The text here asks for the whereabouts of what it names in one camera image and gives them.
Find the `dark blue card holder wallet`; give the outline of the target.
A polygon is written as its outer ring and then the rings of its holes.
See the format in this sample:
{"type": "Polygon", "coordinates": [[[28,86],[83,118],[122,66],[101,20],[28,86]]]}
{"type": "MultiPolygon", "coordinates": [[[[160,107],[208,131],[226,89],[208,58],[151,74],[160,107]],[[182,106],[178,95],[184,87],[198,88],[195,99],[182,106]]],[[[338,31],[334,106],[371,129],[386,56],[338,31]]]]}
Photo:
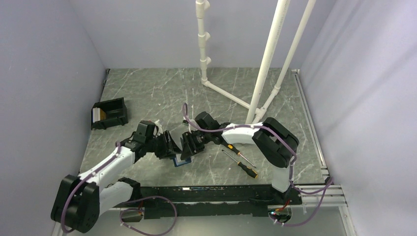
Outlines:
{"type": "Polygon", "coordinates": [[[175,167],[180,167],[180,166],[183,166],[192,162],[191,157],[186,158],[185,160],[179,160],[177,157],[174,157],[172,160],[173,160],[175,167]]]}

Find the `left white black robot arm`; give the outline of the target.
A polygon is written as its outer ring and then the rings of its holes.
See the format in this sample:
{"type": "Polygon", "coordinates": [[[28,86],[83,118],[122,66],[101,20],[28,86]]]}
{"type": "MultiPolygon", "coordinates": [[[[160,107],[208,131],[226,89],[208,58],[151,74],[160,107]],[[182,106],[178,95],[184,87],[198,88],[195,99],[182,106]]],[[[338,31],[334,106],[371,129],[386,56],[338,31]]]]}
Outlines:
{"type": "Polygon", "coordinates": [[[86,233],[107,210],[119,204],[133,207],[147,200],[139,182],[127,177],[117,182],[114,179],[147,153],[154,153],[160,159],[174,159],[182,151],[168,130],[161,131],[149,120],[139,122],[136,131],[117,141],[115,146],[114,151],[96,166],[62,179],[51,219],[60,223],[64,233],[86,233]]]}

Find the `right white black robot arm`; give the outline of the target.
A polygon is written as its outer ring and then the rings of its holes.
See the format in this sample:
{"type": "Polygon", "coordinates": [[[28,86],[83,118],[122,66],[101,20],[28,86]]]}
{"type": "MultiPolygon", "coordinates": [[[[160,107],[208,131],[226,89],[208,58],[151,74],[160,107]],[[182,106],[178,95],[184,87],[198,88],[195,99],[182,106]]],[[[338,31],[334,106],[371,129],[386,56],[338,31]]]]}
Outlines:
{"type": "Polygon", "coordinates": [[[252,125],[238,125],[229,122],[219,123],[209,113],[201,112],[187,123],[192,131],[183,133],[181,160],[202,152],[205,145],[213,142],[241,155],[236,144],[255,145],[273,166],[271,198],[277,204],[283,204],[290,197],[292,179],[292,158],[297,153],[299,140],[287,128],[274,118],[252,125]]]}

